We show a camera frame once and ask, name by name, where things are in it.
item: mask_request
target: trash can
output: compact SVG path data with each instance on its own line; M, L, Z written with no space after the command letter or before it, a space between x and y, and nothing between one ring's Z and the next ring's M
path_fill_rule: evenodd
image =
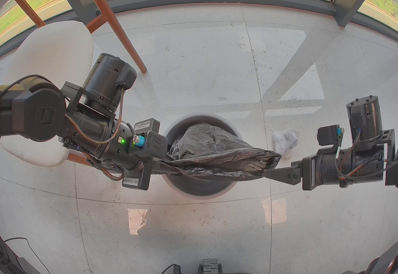
M231 123L229 123L225 118L215 114L190 114L183 116L173 122L166 129L163 135L167 137L169 145L172 145L178 137L182 137L184 135L185 131L189 127L203 123L220 127L241 139L241 135ZM231 190L236 184L236 182L201 180L184 175L163 175L163 179L177 193L180 193L185 197L198 200L219 197Z

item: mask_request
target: white label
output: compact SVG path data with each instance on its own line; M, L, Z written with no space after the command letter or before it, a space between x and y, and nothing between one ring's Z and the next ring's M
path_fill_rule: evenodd
M147 127L149 127L149 125L150 125L150 121L139 122L138 124L135 124L134 130L147 128Z
M139 181L140 181L140 179L136 179L136 178L123 178L123 183L125 185L138 186Z
M315 186L315 159L311 160L311 185Z

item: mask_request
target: white floor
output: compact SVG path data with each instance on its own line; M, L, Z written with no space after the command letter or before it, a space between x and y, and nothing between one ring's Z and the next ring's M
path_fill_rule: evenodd
M118 18L148 67L125 95L127 121L154 117L164 132L183 115L211 112L272 150L272 133L292 127L300 143L280 167L316 152L317 128L348 128L354 98L378 95L383 127L398 128L398 43L374 31L260 5L157 7ZM93 38L96 55L134 65L108 25ZM0 152L0 236L27 237L51 273L156 274L177 263L191 274L212 257L224 272L338 274L366 269L398 240L398 189L382 182L303 192L261 179L200 202L161 176L134 191L86 166L36 167ZM46 272L26 242L9 244Z

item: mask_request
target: white crumpled trash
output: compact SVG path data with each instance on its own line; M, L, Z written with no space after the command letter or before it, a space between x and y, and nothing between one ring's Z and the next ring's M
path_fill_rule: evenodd
M283 158L291 157L292 148L299 143L293 128L286 128L273 133L273 141L275 151L282 155Z

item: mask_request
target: chair cushion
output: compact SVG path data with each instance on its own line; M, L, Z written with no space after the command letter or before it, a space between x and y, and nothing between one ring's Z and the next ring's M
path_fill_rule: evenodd
M4 78L12 83L25 75L40 74L58 88L62 88L65 81L83 85L91 69L92 56L93 39L83 23L55 22L38 28L26 38ZM16 157L37 166L57 166L69 154L57 136L47 142L34 142L19 135L5 136L0 144Z

